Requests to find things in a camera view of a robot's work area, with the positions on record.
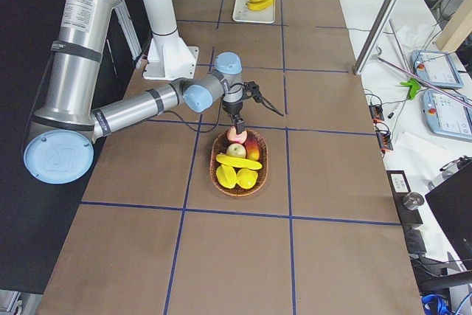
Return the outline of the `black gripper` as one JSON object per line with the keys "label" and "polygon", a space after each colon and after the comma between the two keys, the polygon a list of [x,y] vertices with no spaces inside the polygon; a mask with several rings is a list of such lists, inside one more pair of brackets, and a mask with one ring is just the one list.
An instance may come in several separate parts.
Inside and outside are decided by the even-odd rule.
{"label": "black gripper", "polygon": [[240,111],[243,108],[242,102],[229,103],[223,101],[223,109],[227,115],[232,119],[233,126],[235,127],[236,134],[242,134],[245,131],[245,123],[243,118],[240,117]]}

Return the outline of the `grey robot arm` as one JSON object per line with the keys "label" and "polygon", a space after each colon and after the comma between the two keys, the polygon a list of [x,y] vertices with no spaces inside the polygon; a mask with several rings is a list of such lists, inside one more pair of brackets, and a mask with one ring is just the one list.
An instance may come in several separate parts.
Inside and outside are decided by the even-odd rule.
{"label": "grey robot arm", "polygon": [[125,98],[132,63],[124,52],[139,47],[132,21],[122,18],[125,1],[65,0],[45,71],[47,94],[33,109],[24,138],[24,165],[34,178],[47,184],[79,179],[92,165],[99,138],[181,104],[199,113],[220,100],[237,132],[243,132],[239,57],[222,53],[206,77],[195,79],[198,50],[180,37],[172,0],[143,3],[139,19],[149,21],[152,38],[150,76],[164,85]]}

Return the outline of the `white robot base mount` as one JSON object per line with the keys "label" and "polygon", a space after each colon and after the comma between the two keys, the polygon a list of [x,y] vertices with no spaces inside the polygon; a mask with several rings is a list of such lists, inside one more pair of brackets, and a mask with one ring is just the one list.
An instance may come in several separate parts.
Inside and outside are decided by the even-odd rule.
{"label": "white robot base mount", "polygon": [[153,39],[147,54],[144,78],[192,78],[198,48],[188,46],[178,33],[172,0],[143,0]]}

